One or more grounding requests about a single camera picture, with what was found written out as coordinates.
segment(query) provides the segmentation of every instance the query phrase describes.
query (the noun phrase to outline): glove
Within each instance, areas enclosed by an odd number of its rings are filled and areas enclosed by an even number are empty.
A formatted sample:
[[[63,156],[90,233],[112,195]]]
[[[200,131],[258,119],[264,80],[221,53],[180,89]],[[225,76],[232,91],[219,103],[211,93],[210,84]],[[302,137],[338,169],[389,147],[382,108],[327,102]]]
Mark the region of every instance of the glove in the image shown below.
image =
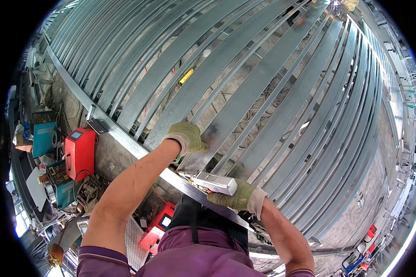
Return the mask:
[[[175,139],[182,146],[180,156],[184,156],[187,153],[194,153],[198,151],[205,152],[208,146],[200,139],[199,126],[190,122],[179,122],[171,125],[163,140]]]
[[[239,211],[249,211],[260,220],[263,200],[268,198],[268,194],[259,187],[253,187],[244,180],[236,179],[237,190],[233,196],[223,193],[211,192],[207,194],[209,202],[236,209]]]

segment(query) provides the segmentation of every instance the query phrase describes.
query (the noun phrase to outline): purple t-shirt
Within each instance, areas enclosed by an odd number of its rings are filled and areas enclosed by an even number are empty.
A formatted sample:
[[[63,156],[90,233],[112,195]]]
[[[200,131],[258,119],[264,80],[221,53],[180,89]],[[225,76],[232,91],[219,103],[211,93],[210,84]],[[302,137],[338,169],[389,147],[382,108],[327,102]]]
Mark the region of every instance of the purple t-shirt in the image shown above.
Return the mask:
[[[157,276],[250,276],[263,277],[254,270],[244,250],[224,232],[198,228],[199,243],[195,244],[189,226],[168,230],[159,243],[157,255],[144,264],[136,277]],[[80,247],[78,277],[130,277],[127,258],[120,252],[102,247]],[[308,270],[296,270],[290,277],[314,277]]]

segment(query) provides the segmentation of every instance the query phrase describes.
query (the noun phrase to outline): worker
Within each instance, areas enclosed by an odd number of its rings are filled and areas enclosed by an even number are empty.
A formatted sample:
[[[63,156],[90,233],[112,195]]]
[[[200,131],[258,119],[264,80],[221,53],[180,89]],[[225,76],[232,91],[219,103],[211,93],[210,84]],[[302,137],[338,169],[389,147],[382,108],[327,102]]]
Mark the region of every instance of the worker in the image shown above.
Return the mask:
[[[161,172],[178,155],[206,151],[197,125],[180,122],[152,152],[118,175],[93,209],[79,249],[78,277],[129,277],[125,229],[128,219]],[[265,225],[285,263],[287,277],[314,277],[314,260],[302,233],[285,218],[267,193],[237,180],[233,196],[209,193],[209,201],[254,213]],[[136,276],[265,276],[254,270],[248,257],[247,230],[204,209],[184,196],[165,230],[157,255]]]

